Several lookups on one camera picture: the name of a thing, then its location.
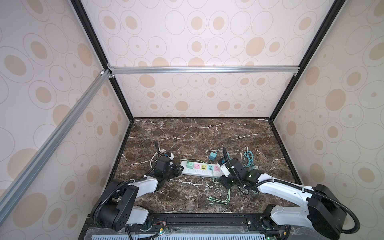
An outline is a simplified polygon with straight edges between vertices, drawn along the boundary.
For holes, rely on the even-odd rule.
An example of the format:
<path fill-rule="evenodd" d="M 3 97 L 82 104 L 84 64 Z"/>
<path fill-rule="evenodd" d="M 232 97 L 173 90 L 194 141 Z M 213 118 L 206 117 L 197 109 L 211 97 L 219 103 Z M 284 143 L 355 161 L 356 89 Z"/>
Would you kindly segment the light green plug adapter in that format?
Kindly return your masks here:
<path fill-rule="evenodd" d="M 186 162 L 186 167 L 187 167 L 188 169 L 193 169 L 193 168 L 194 168 L 194 163 L 193 163 L 193 162 L 189 162 L 189 161 L 187 161 L 187 162 Z"/>

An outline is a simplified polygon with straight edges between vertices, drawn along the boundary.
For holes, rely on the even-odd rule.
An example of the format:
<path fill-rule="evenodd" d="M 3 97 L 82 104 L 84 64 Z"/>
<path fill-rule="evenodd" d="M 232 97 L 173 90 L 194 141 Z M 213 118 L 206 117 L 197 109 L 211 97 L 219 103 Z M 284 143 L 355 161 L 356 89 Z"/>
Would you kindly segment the white power strip coloured sockets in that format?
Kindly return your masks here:
<path fill-rule="evenodd" d="M 187 161 L 181 161 L 181 166 L 184 168 L 182 174 L 184 175 L 209 177 L 209 178 L 219 178 L 222 175 L 224 175 L 218 165 L 193 162 L 194 168 L 188 169 L 186 167 L 186 162 Z"/>

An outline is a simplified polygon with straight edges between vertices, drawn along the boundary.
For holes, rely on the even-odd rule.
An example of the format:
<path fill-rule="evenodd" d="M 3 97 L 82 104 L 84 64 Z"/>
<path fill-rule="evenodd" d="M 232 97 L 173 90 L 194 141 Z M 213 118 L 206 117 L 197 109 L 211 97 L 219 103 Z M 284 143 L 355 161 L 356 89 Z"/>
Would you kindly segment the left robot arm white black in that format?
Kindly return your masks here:
<path fill-rule="evenodd" d="M 161 152 L 155 141 L 157 158 L 151 169 L 140 179 L 122 181 L 113 179 L 106 186 L 91 211 L 91 218 L 98 228 L 120 231 L 127 225 L 142 225 L 149 229 L 153 213 L 143 207 L 135 206 L 138 197 L 154 193 L 172 178 L 182 175 L 184 167 L 173 160 L 173 154 Z"/>

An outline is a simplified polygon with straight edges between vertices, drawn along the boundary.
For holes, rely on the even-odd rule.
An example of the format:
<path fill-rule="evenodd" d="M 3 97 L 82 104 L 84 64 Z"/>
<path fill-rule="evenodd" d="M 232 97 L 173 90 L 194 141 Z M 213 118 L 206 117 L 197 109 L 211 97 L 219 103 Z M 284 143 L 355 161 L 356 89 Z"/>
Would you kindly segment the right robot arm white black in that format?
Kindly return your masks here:
<path fill-rule="evenodd" d="M 237 186 L 244 194 L 269 194 L 294 204 L 293 207 L 269 204 L 256 220 L 256 225 L 266 231 L 278 226 L 300 226 L 311 228 L 330 240 L 338 240 L 342 234 L 355 234 L 361 228 L 356 214 L 324 185 L 298 185 L 257 169 L 247 169 L 236 158 L 230 158 L 226 148 L 218 165 L 224 173 L 219 182 L 227 190 Z"/>

